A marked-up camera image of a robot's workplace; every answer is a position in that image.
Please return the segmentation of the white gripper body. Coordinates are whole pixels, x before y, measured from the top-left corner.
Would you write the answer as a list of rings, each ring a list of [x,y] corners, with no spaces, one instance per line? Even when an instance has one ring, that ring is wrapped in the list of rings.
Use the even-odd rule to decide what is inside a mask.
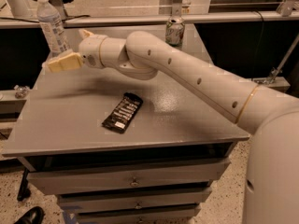
[[[106,35],[90,35],[79,43],[78,52],[87,66],[99,69],[104,68],[100,58],[100,48],[106,38]]]

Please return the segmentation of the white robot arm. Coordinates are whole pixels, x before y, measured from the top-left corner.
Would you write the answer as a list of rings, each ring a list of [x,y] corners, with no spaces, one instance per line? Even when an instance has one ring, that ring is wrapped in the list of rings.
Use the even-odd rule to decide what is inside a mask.
[[[299,99],[175,49],[148,32],[124,39],[81,30],[78,51],[46,62],[52,72],[87,64],[147,80],[163,72],[251,134],[242,224],[298,224]]]

